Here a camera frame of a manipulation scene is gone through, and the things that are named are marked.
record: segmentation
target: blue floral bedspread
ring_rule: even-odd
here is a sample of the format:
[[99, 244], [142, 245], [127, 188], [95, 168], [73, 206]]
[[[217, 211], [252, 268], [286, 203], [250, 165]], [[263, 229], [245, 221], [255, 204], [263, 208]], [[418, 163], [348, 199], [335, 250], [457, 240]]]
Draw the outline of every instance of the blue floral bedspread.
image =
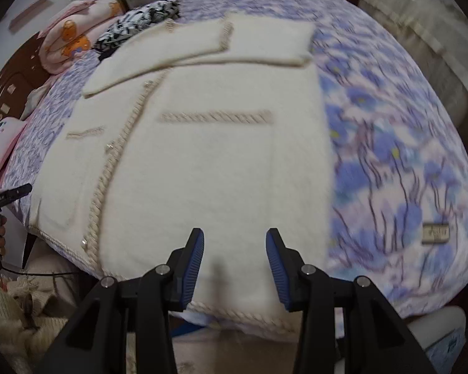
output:
[[[369, 276], [402, 316], [448, 302], [468, 282], [468, 157], [418, 66], [344, 0], [181, 0], [180, 21], [232, 9], [316, 23], [311, 50], [335, 170], [327, 272]], [[30, 117], [4, 186], [35, 181], [97, 58], [76, 62]], [[29, 205], [16, 203], [25, 223]], [[449, 242], [421, 244], [423, 223], [448, 223]]]

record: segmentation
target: black cable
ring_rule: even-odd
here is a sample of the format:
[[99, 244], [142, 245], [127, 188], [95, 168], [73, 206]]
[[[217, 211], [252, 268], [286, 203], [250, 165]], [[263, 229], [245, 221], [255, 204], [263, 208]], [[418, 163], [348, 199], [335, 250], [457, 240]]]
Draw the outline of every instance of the black cable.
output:
[[20, 273], [18, 271], [9, 270], [8, 268], [5, 268], [3, 266], [2, 266], [2, 270], [8, 271], [9, 273], [19, 274], [20, 276], [38, 276], [38, 277], [57, 277], [57, 276], [68, 276], [70, 274], [82, 274], [82, 273], [84, 273], [81, 270], [80, 271], [70, 271], [70, 272], [67, 272], [67, 273], [51, 273], [51, 274], [48, 274], [48, 273], [36, 273], [36, 274], [33, 274], [33, 273]]

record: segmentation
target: bed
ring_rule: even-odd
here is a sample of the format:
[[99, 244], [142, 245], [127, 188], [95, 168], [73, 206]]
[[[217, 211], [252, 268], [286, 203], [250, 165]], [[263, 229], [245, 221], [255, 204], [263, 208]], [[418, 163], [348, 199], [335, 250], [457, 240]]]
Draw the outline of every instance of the bed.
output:
[[[402, 317], [442, 307], [468, 282], [468, 156], [418, 66], [391, 34], [344, 0], [181, 0], [180, 22], [222, 17], [232, 9], [317, 24], [311, 52], [335, 161], [327, 272], [343, 279], [360, 274], [371, 277]], [[90, 51], [56, 81], [30, 116], [5, 170], [3, 187], [35, 182], [50, 146], [98, 64], [98, 54]], [[357, 106], [379, 116], [373, 121], [344, 117], [344, 111]], [[382, 122], [396, 126], [386, 130]], [[442, 147], [446, 156], [432, 158], [430, 151], [423, 157], [417, 155], [429, 145]], [[380, 175], [366, 155], [389, 164], [395, 179]], [[350, 156], [355, 161], [341, 160]], [[425, 214], [420, 208], [422, 199], [431, 201]], [[14, 204], [25, 226], [95, 274], [55, 238], [30, 225], [30, 201], [27, 196]], [[352, 233], [352, 225], [360, 220], [370, 221], [369, 228]], [[450, 241], [421, 245], [416, 235], [426, 220], [448, 222], [453, 232]], [[203, 324], [210, 324], [213, 317], [295, 334], [294, 328], [270, 317], [205, 311], [194, 302], [188, 312], [190, 320]]]
[[38, 58], [43, 38], [37, 36], [28, 39], [0, 71], [0, 121], [4, 117], [19, 118], [28, 94], [50, 77]]
[[468, 18], [454, 0], [359, 0], [407, 50], [468, 148]]

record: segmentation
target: pink pillow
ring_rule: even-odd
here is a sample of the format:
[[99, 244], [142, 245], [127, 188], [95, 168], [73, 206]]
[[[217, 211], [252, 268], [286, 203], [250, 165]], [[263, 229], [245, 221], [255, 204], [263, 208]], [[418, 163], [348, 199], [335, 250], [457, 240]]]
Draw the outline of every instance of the pink pillow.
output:
[[14, 149], [26, 122], [7, 117], [0, 121], [0, 170]]

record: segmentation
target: rope trim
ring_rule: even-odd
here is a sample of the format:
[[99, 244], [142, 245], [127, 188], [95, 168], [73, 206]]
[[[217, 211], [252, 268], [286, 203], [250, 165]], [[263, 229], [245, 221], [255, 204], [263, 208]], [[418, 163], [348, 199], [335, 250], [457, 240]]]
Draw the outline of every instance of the rope trim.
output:
[[[181, 26], [184, 26], [186, 24], [178, 24], [173, 19], [167, 18], [165, 20], [165, 26], [168, 31], [168, 33], [173, 34], [173, 32]], [[229, 48], [229, 42], [231, 40], [231, 34], [232, 31], [234, 30], [234, 26], [231, 21], [227, 21], [227, 18], [223, 18], [223, 29], [222, 29], [222, 34], [220, 35], [220, 49], [221, 50], [227, 50]]]
[[66, 139], [80, 139], [86, 136], [96, 136], [104, 133], [106, 127], [90, 128], [81, 132], [68, 132], [66, 133]]
[[250, 314], [232, 309], [212, 308], [201, 302], [191, 301], [187, 309], [193, 312], [205, 313], [215, 318], [228, 319], [233, 322], [250, 324], [259, 328], [270, 330], [271, 332], [287, 333], [296, 335], [299, 333], [290, 323], [281, 319], [273, 319], [260, 314]]
[[99, 259], [99, 232], [101, 227], [101, 218], [104, 210], [106, 192], [109, 183], [114, 175], [116, 165], [120, 161], [123, 150], [127, 144], [128, 137], [132, 132], [135, 122], [139, 119], [149, 96], [160, 86], [170, 70], [165, 70], [155, 81], [147, 81], [143, 85], [143, 91], [137, 99], [132, 112], [128, 115], [125, 125], [120, 131], [118, 138], [112, 142], [112, 149], [107, 153], [106, 163], [99, 176], [97, 187], [92, 196], [90, 210], [88, 215], [87, 232], [84, 235], [83, 244], [85, 245], [87, 256], [91, 267], [98, 273], [106, 273]]
[[272, 112], [269, 110], [254, 113], [233, 113], [226, 111], [211, 111], [208, 113], [162, 113], [160, 122], [224, 122], [224, 123], [273, 123]]

